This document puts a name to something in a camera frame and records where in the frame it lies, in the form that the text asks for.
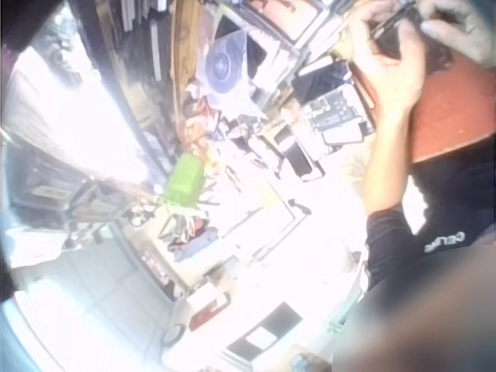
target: person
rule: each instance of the person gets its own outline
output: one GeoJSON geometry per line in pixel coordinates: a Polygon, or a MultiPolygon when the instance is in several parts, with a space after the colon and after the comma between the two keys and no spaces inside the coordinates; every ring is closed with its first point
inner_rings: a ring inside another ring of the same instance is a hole
{"type": "MultiPolygon", "coordinates": [[[[418,258],[494,236],[494,136],[410,164],[408,120],[422,94],[425,47],[407,19],[398,24],[400,60],[381,55],[370,38],[370,24],[384,21],[397,7],[393,0],[373,0],[350,16],[353,62],[375,89],[378,107],[363,191],[369,288],[418,258]],[[401,208],[410,173],[428,205],[425,225],[416,235],[401,208]]],[[[469,2],[419,0],[418,10],[425,19],[424,33],[478,64],[495,66],[493,31],[469,2]],[[436,19],[439,12],[449,13],[456,22],[436,19]]]]}

